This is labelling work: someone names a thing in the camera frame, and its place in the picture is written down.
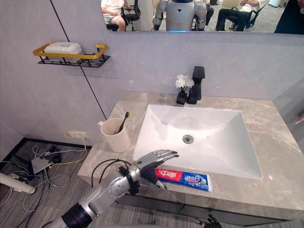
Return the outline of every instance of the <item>robot finger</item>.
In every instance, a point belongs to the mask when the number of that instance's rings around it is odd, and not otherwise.
[[[164,156],[166,154],[177,153],[177,152],[176,151],[171,151],[171,150],[158,150],[158,151],[154,151],[153,153],[155,155],[161,157],[161,156]]]
[[[165,155],[163,161],[165,162],[165,161],[167,161],[167,160],[169,160],[169,159],[171,159],[171,158],[177,158],[177,157],[179,157],[178,154],[176,154],[176,153],[171,153],[171,154]]]

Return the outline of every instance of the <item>white shirt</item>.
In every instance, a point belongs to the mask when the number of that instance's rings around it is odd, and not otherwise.
[[[101,7],[110,12],[121,14],[122,7],[124,6],[124,0],[102,0]]]
[[[258,6],[250,6],[249,4],[245,4],[239,11],[242,12],[251,12],[252,10],[254,11],[259,11],[263,6],[265,6],[269,0],[257,0],[259,5]]]

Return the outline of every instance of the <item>marble countertop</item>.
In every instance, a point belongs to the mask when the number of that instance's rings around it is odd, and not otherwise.
[[[131,146],[126,152],[115,153],[100,134],[99,140],[78,172],[82,179],[91,183],[93,168],[106,159],[120,158],[132,162],[133,151],[149,104],[180,106],[176,104],[176,95],[124,92],[110,118],[123,118],[126,111],[132,113],[125,124],[131,138]],[[216,203],[218,201],[214,200],[224,200],[221,203],[225,204],[227,209],[231,203],[243,203],[247,209],[253,205],[265,206],[267,209],[289,209],[290,214],[294,216],[285,217],[286,219],[304,218],[304,156],[272,101],[204,96],[196,105],[185,104],[185,107],[241,111],[260,162],[263,179],[204,172],[211,175],[212,192],[167,183],[168,191],[143,188],[139,194],[219,209],[225,208],[220,207]],[[95,171],[94,183],[98,183],[104,167],[101,166]],[[285,211],[281,210],[281,214],[283,218]]]

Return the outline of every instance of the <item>toothbrush cup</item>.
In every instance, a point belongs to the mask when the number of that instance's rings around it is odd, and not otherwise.
[[[123,125],[123,129],[117,133],[122,122],[122,119],[113,118],[105,122],[100,121],[97,124],[106,141],[109,143],[112,150],[116,153],[122,153],[126,151],[131,145],[131,140],[125,124]]]

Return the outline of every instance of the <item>white artificial flower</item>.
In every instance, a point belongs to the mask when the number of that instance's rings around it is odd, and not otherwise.
[[[184,80],[176,80],[176,82],[175,82],[176,88],[184,87],[185,84],[186,84],[186,82]]]
[[[192,87],[194,81],[187,75],[177,75],[175,86],[177,88],[184,88],[185,86]]]
[[[175,81],[175,86],[177,88],[184,87],[186,85],[186,80],[184,75],[177,75],[176,76],[176,81]]]
[[[186,86],[188,86],[188,87],[192,87],[192,86],[194,86],[194,81],[193,81],[193,79],[191,79],[191,78],[188,78],[188,80],[186,81]]]

